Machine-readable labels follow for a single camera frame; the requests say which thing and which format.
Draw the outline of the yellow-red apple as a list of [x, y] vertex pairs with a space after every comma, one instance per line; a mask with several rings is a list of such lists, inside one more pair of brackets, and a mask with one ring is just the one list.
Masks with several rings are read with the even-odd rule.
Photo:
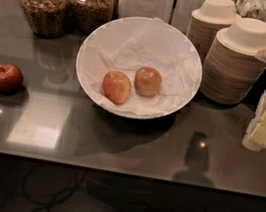
[[131, 81], [120, 71], [109, 71], [103, 78], [102, 90], [104, 95], [115, 104], [127, 101], [131, 91]]
[[161, 74], [154, 68], [144, 66], [135, 73], [134, 88], [140, 95], [156, 96], [160, 92], [161, 83]]

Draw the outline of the red apple on table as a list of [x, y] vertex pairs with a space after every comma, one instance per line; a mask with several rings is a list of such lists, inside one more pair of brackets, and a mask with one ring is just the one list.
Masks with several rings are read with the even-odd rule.
[[13, 93], [23, 86], [24, 77], [20, 68], [11, 63], [0, 64], [0, 93]]

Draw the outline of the front stack of paper bowls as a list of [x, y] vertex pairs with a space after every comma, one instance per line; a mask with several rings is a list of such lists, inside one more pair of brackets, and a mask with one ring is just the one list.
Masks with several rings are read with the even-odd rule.
[[203, 61], [201, 92], [215, 103], [240, 103], [266, 69], [255, 55], [266, 48], [266, 23], [239, 18], [217, 31]]

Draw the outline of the stack of paper bowls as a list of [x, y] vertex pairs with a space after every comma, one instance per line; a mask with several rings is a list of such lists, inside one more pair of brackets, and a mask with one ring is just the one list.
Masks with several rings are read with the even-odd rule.
[[266, 23], [239, 18], [217, 31], [203, 61], [201, 92], [215, 103], [240, 103], [266, 69], [255, 55], [266, 48]]
[[239, 15], [232, 0], [205, 0], [202, 6], [191, 12], [187, 37], [205, 60], [217, 31], [228, 28]]

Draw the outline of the rear stack of paper bowls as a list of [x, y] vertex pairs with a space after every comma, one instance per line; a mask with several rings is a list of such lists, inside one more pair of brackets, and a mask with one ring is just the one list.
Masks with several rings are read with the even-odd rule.
[[217, 31], [228, 28], [239, 15], [232, 0], [205, 0], [202, 6], [191, 12], [187, 37], [205, 60]]

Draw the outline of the glass jar of granola right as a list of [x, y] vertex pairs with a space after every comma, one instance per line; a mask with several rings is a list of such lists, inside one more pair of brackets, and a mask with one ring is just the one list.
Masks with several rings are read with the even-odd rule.
[[114, 0], [70, 0], [76, 26], [82, 34], [89, 35], [111, 21]]

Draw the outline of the glass jar of granola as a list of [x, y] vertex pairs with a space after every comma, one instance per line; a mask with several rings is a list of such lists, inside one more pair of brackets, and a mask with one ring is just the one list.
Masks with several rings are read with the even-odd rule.
[[70, 0], [76, 26], [82, 34], [89, 35], [111, 21], [114, 0]]
[[59, 38], [64, 34], [69, 3], [66, 0], [19, 0], [30, 29], [39, 37]]

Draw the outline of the glass jar of granola left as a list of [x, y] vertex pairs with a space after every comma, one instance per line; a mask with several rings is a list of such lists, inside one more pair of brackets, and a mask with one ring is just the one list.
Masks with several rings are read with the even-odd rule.
[[69, 3], [66, 0], [19, 0], [30, 29], [39, 37], [59, 38], [64, 34]]

